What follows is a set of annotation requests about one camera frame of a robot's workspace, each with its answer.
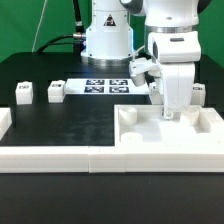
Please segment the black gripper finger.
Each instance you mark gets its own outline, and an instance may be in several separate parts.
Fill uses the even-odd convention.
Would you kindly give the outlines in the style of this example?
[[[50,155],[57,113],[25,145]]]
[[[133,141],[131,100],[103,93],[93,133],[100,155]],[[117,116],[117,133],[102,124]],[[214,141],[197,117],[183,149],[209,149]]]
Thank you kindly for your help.
[[[174,117],[174,113],[167,110],[166,108],[163,109],[163,117],[166,119],[166,120],[171,120],[173,117]]]

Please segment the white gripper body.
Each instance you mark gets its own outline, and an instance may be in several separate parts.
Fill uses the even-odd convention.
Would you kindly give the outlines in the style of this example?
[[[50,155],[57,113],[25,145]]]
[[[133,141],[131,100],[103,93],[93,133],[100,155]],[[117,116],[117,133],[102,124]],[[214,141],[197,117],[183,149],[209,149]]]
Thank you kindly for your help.
[[[149,74],[157,78],[164,109],[169,112],[186,110],[192,97],[195,63],[201,58],[198,32],[151,32],[148,50],[157,67],[157,72],[149,70]]]

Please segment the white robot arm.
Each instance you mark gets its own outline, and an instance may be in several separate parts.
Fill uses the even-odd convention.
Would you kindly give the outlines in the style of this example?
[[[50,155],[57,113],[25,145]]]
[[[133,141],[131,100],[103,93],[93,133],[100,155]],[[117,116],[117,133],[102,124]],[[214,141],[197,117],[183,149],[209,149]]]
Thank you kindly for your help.
[[[198,14],[211,0],[120,0],[133,15],[145,17],[143,49],[150,56],[134,57],[129,64],[133,83],[141,86],[145,76],[155,79],[163,103],[163,116],[189,108],[195,63],[201,58]]]

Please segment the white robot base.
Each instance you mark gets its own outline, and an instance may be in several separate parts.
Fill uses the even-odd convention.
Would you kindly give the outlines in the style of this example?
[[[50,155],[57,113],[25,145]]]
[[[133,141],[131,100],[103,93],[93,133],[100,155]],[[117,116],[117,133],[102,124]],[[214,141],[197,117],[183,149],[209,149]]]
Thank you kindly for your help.
[[[86,48],[81,52],[85,63],[121,66],[134,53],[133,29],[128,12],[119,0],[91,0],[92,21],[86,30]]]

